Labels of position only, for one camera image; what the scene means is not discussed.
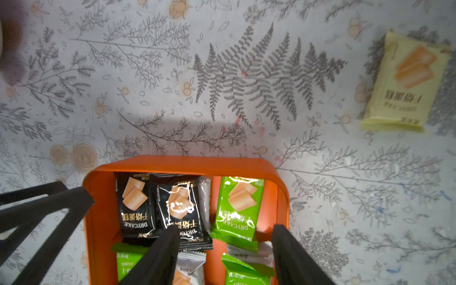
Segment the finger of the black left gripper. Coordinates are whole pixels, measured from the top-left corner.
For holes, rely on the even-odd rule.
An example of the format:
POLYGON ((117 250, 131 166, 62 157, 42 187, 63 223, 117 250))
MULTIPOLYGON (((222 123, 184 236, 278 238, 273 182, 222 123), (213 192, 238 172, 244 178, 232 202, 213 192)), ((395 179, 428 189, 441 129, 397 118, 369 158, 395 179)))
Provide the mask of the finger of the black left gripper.
POLYGON ((83 187, 61 182, 1 194, 1 268, 13 285, 39 285, 94 204, 83 187))

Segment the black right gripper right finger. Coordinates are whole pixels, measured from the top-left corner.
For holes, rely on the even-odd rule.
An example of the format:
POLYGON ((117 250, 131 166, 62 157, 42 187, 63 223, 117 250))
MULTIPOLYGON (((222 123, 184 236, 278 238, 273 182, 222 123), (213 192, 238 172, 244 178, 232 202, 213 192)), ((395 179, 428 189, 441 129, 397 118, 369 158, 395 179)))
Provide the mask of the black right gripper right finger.
POLYGON ((274 225, 272 245, 280 285, 334 285, 284 225, 274 225))

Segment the yellow cookie packet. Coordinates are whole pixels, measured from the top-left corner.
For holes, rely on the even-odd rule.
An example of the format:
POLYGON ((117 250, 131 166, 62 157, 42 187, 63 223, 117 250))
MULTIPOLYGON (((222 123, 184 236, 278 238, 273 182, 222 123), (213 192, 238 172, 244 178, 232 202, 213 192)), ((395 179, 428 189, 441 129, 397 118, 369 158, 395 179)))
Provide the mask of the yellow cookie packet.
POLYGON ((387 32, 384 56, 360 127, 422 133, 451 52, 447 45, 387 32))

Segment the white cookie packet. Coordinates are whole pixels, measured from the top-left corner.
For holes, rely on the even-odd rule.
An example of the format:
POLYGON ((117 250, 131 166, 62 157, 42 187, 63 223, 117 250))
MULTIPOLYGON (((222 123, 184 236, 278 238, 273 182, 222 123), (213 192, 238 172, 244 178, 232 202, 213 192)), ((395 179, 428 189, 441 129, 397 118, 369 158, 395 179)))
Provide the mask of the white cookie packet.
POLYGON ((173 285, 205 285, 204 264, 206 254, 202 252, 180 252, 178 254, 173 285))

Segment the black cookie packet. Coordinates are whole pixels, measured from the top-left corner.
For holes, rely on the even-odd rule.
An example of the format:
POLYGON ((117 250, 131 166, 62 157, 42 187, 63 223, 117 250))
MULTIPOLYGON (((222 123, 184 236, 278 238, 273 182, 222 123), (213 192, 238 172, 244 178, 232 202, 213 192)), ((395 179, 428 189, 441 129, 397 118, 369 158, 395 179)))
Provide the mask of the black cookie packet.
POLYGON ((161 228, 179 229, 180 251, 207 251, 213 241, 205 228, 198 187, 204 178, 196 175, 151 173, 151 190, 161 228))
POLYGON ((156 202, 148 173, 116 172, 120 233, 127 239, 153 239, 157 235, 156 202))

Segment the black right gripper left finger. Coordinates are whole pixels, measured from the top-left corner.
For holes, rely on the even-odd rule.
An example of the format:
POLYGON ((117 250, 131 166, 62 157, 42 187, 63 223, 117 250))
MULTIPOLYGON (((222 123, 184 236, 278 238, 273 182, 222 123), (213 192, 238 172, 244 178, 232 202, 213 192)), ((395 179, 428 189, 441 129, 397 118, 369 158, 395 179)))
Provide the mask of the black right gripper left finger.
POLYGON ((171 285, 180 246, 179 228, 169 226, 119 285, 171 285))

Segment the orange storage box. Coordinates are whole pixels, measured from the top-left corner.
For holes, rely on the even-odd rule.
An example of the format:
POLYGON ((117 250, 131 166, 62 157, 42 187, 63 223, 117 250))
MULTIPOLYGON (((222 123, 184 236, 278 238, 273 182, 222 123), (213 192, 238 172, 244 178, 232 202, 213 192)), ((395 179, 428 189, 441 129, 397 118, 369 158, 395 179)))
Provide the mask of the orange storage box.
POLYGON ((121 242, 116 172, 174 173, 213 178, 210 216, 215 217, 219 187, 223 176, 265 180, 260 217, 255 236, 259 241, 272 238, 273 226, 289 226, 290 197, 274 166, 264 159, 229 157, 188 157, 140 155, 95 168, 83 187, 95 203, 84 218, 89 283, 115 285, 118 282, 116 255, 110 247, 121 242))

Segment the green cookie packet top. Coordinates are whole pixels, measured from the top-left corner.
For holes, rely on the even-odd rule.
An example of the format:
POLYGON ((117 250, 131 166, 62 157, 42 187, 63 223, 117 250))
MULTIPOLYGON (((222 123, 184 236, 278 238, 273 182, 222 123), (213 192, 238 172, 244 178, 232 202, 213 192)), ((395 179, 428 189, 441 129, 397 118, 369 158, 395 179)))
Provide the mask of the green cookie packet top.
POLYGON ((218 195, 213 239, 250 252, 258 252, 255 232, 264 194, 263 179, 224 176, 218 195))

